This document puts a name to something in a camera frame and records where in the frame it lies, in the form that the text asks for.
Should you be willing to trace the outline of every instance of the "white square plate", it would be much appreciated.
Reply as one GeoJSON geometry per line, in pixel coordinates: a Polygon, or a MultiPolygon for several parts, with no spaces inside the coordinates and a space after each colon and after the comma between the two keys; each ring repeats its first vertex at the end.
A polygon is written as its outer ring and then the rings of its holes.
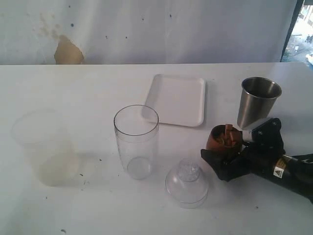
{"type": "Polygon", "coordinates": [[[145,105],[157,112],[160,123],[195,127],[203,122],[204,95],[202,78],[157,74],[145,105]]]}

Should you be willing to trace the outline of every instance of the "metal cup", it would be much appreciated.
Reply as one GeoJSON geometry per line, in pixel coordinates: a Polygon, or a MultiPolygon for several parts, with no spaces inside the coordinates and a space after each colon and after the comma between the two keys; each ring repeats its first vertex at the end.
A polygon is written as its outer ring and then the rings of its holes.
{"type": "Polygon", "coordinates": [[[250,77],[245,79],[242,84],[237,124],[241,129],[249,126],[255,121],[266,118],[281,95],[280,86],[263,77],[250,77]]]}

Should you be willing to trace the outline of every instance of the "warning label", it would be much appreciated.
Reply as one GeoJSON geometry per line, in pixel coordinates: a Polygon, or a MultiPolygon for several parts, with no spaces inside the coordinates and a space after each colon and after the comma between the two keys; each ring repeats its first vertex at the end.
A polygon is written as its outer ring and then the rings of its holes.
{"type": "Polygon", "coordinates": [[[283,159],[279,159],[276,163],[276,166],[274,168],[274,172],[273,172],[273,175],[278,177],[278,178],[282,178],[283,177],[283,174],[284,174],[284,170],[286,168],[286,164],[284,162],[283,159]]]}

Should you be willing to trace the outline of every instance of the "plastic lid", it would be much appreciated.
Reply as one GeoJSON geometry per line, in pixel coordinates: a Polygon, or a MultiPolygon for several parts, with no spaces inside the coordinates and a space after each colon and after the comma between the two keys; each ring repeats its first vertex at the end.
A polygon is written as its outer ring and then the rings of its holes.
{"type": "Polygon", "coordinates": [[[208,182],[202,169],[191,159],[183,159],[167,174],[165,187],[182,208],[195,208],[207,197],[208,182]]]}

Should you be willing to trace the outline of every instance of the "white table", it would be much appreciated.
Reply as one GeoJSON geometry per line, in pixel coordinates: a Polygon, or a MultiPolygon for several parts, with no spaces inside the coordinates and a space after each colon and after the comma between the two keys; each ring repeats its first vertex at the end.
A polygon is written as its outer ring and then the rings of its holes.
{"type": "Polygon", "coordinates": [[[236,123],[241,82],[250,76],[283,90],[271,115],[282,121],[287,153],[312,153],[313,73],[302,63],[0,66],[0,234],[312,234],[309,200],[255,175],[222,182],[200,158],[212,127],[236,123]],[[156,170],[135,181],[120,164],[113,116],[143,104],[157,73],[204,78],[205,121],[198,128],[161,124],[156,170]],[[9,134],[15,119],[41,107],[62,112],[84,161],[84,176],[66,187],[41,185],[9,134]],[[164,191],[167,172],[185,157],[200,163],[210,183],[207,201],[193,210],[164,191]]]}

